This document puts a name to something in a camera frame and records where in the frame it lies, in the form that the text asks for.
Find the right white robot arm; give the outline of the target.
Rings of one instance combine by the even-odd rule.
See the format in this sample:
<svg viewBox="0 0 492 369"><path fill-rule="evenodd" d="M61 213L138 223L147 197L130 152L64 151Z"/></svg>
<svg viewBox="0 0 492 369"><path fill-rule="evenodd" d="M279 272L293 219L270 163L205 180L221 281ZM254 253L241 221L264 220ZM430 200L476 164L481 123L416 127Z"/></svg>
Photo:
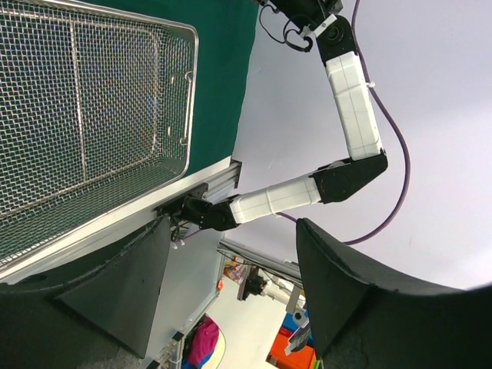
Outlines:
<svg viewBox="0 0 492 369"><path fill-rule="evenodd" d="M190 1L200 35L194 175L237 153L294 163L277 184L212 202L187 194L180 218L239 225L347 200L387 168L351 22L339 1Z"/></svg>

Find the wire mesh instrument tray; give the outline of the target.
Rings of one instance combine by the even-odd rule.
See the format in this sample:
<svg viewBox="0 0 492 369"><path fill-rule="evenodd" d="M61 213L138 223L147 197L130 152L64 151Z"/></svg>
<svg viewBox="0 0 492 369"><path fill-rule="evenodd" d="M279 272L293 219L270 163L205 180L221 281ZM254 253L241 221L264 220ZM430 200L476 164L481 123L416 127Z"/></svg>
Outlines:
<svg viewBox="0 0 492 369"><path fill-rule="evenodd" d="M77 1L1 3L1 266L188 169L198 33Z"/></svg>

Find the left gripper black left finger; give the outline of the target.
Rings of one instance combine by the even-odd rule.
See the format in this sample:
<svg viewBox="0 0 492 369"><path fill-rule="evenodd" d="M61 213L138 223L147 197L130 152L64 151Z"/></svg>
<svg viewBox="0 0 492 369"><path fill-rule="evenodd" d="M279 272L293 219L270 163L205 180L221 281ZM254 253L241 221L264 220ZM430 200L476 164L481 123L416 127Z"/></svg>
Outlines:
<svg viewBox="0 0 492 369"><path fill-rule="evenodd" d="M119 241L1 285L3 368L138 368L170 248L159 218Z"/></svg>

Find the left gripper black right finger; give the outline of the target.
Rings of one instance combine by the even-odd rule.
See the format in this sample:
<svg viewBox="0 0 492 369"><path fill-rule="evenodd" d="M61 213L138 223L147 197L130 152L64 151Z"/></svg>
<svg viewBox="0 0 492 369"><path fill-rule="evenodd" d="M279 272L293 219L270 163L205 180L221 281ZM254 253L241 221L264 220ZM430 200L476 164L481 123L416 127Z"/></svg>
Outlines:
<svg viewBox="0 0 492 369"><path fill-rule="evenodd" d="M324 368L489 368L491 288L460 290L388 267L313 221L296 248Z"/></svg>

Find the green surgical drape cloth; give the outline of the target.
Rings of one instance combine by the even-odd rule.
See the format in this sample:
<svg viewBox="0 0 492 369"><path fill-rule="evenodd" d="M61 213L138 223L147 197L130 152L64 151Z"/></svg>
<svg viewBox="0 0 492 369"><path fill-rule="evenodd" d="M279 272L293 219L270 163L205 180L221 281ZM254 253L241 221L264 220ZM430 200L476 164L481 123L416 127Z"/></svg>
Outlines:
<svg viewBox="0 0 492 369"><path fill-rule="evenodd" d="M258 7L251 1L101 0L98 4L196 28L198 69L187 173L192 175L231 156Z"/></svg>

